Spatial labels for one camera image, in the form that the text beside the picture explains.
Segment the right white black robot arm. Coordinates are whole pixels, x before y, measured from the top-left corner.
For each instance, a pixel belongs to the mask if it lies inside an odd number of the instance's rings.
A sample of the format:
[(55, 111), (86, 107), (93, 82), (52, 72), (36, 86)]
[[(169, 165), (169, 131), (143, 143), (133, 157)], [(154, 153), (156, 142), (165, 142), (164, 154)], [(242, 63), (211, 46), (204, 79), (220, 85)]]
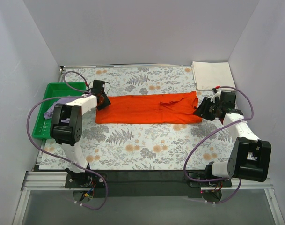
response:
[(213, 121), (219, 119), (229, 131), (234, 146), (225, 162), (210, 162), (206, 179), (240, 178), (264, 182), (268, 175), (271, 144), (261, 140), (247, 125), (243, 112), (236, 108), (236, 94), (213, 89), (212, 98), (205, 97), (194, 115)]

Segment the orange t shirt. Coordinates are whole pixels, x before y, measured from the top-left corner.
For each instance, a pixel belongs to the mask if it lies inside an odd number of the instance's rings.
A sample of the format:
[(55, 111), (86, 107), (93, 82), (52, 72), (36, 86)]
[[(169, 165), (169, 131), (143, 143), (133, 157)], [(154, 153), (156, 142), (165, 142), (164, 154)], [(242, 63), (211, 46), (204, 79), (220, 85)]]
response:
[(96, 111), (98, 124), (195, 124), (202, 118), (194, 115), (198, 107), (195, 91), (153, 95), (109, 97), (111, 105)]

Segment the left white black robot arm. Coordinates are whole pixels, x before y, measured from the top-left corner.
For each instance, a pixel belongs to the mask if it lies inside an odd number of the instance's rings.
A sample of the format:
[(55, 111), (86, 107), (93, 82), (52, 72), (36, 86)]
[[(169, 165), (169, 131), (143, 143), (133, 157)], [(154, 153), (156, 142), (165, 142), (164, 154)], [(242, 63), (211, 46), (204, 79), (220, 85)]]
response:
[(66, 158), (71, 161), (67, 172), (80, 174), (88, 166), (80, 146), (82, 136), (82, 116), (92, 109), (104, 109), (111, 102), (105, 93), (105, 81), (94, 80), (89, 94), (69, 101), (57, 101), (53, 108), (50, 136), (63, 149)]

